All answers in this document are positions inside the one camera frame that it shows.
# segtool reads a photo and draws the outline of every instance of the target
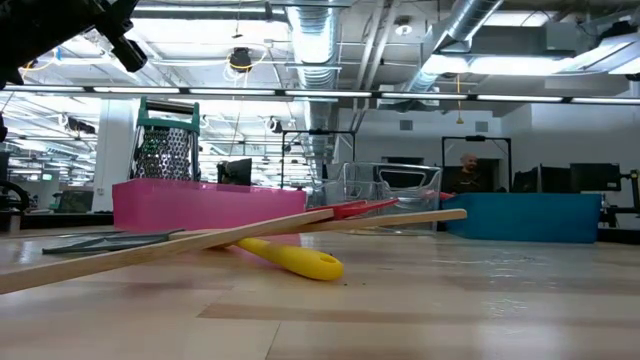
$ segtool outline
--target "exposed ductwork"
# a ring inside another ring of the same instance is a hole
[[[429,47],[427,55],[438,48],[453,44],[462,44],[462,52],[468,51],[473,35],[484,25],[504,0],[457,0],[451,10],[451,16],[444,20],[443,27],[432,26],[427,32],[425,44]],[[430,72],[428,57],[416,75],[403,91],[423,93],[429,91],[440,74]]]
[[[321,90],[336,88],[336,70],[323,68],[337,55],[338,10],[326,7],[293,7],[287,10],[292,27],[292,42],[296,62],[310,65],[298,68],[300,86],[304,89]],[[305,103],[305,122],[308,129],[336,130],[335,116],[337,106],[331,102],[307,101]],[[333,157],[332,147],[335,137],[328,139],[310,136],[310,149],[314,163],[321,174],[323,160],[329,163]]]

